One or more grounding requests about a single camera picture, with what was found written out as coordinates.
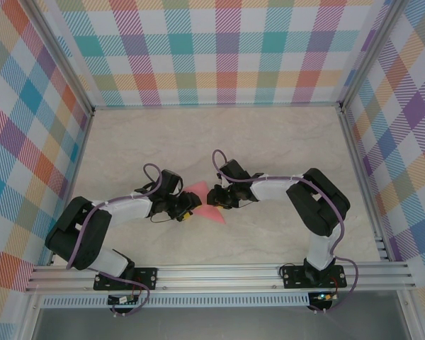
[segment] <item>pink object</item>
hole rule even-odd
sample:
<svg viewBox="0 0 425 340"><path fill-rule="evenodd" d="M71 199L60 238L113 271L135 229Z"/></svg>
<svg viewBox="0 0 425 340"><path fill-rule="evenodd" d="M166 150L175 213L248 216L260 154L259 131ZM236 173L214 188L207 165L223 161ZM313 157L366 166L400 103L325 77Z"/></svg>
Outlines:
<svg viewBox="0 0 425 340"><path fill-rule="evenodd" d="M206 204L206 196L210 192L210 189L205 181L195 183L192 186L184 188L183 191L187 193L194 193L201 199L201 203L203 205L193 210L194 215L203 216L210 220L222 223L223 225L225 224L224 217L220 213L219 209Z"/></svg>

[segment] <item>purple cable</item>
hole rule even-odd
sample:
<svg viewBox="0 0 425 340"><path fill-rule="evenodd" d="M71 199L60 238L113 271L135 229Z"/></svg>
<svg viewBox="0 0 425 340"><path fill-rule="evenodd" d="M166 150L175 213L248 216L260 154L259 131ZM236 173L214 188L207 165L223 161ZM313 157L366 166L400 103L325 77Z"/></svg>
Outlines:
<svg viewBox="0 0 425 340"><path fill-rule="evenodd" d="M148 300L149 300L149 288L147 287L147 286L145 286L143 283L140 283L140 282L137 282L137 281L132 281L132 280L126 280L126 279L124 279L124 278L116 278L115 276L112 276L112 275L108 275L107 273L102 273L102 272L99 272L102 276L105 276L105 277L107 277L107 278L111 278L112 280L115 280L115 281L120 281L120 282L124 282L124 283L129 283L129 284L131 284L131 285L136 285L136 286L138 286L138 287L141 287L141 288L143 288L143 289L145 289L146 291L147 291L147 296L146 296L146 298L143 300L143 302L140 304L140 305L138 305L136 308L132 308L129 312L127 312L127 313L118 313L116 310L115 310L115 305L113 305L112 306L112 312L113 313L115 313L115 315L119 315L119 316L121 316L121 317L128 317L128 316L130 316L130 315L132 315L132 314L134 314L134 313L137 313L139 310L141 310L142 309L142 307L144 306L144 305L146 305L146 303L148 302Z"/></svg>
<svg viewBox="0 0 425 340"><path fill-rule="evenodd" d="M77 237L77 241L76 241L76 244L74 246L74 250L72 251L71 257L69 258L68 264L66 265L66 269L71 269L72 268L72 264L73 264L73 262L74 262L74 260L75 260L75 258L77 256L77 252L79 251L82 238L84 237L86 226L88 225L88 222L90 222L91 216L93 216L93 214L99 208L102 208L104 205L107 205L107 204L110 204L110 203L120 202L122 200L134 200L136 198L146 197L146 196L149 196L152 193L154 193L157 189L159 189L159 187L162 184L162 173L161 173L161 169L159 169L159 167L156 164L147 163L147 164L145 164L143 166L143 169L144 169L144 172L146 173L146 175L147 175L147 172L145 171L145 169L146 169L147 166L154 167L157 170L158 174L159 174L159 179L157 181L156 187L154 189L152 189L151 191L148 191L147 193L143 193L141 195L127 195L127 196L112 198L109 201L99 203L96 207L94 207L93 209L91 209L90 212L88 213L88 215L85 217L85 220L84 220L84 223L82 224L82 227L80 228L79 236Z"/></svg>
<svg viewBox="0 0 425 340"><path fill-rule="evenodd" d="M337 245L339 244L339 242L343 239L343 237L345 235L345 223L343 221L343 218L340 215L339 210L335 206L335 204L330 200L329 197L327 197L327 195L320 188L318 188L316 185L314 185L312 182L306 180L305 178L296 177L296 176L262 176L262 177L258 177L258 178L249 178L249 179L231 178L231 177L225 175L223 172L220 171L219 166L217 165L217 163L215 161L215 155L217 153L221 154L224 157L225 163L227 162L227 157L225 156L225 153L220 149L216 149L212 152L212 160L213 160L212 165L214 165L215 170L218 172L218 174L220 174L223 178L227 179L229 182L246 183L246 182L262 182L262 181L299 181L299 182L303 182L303 183L307 184L308 186L313 188L316 192L318 192L318 194L320 194L321 197L323 197L323 199L327 202L327 204L329 204L331 209L334 211L334 213L335 213L335 215L336 215L336 217L337 217L337 219L340 223L340 236L334 242L334 244L332 245L331 251L330 251L331 255L334 256L335 248L337 247ZM335 256L335 257L340 261L350 262L354 266L354 269L356 270L356 277L354 278L353 285L351 286L351 289L349 290L348 295L338 305L335 305L332 308L329 308L329 310L334 310L338 306L340 306L343 303L343 301L356 289L357 281L358 281L358 277L359 277L359 270L358 270L356 262L354 262L353 260L350 260L350 259L345 259L344 257L338 257L338 256Z"/></svg>

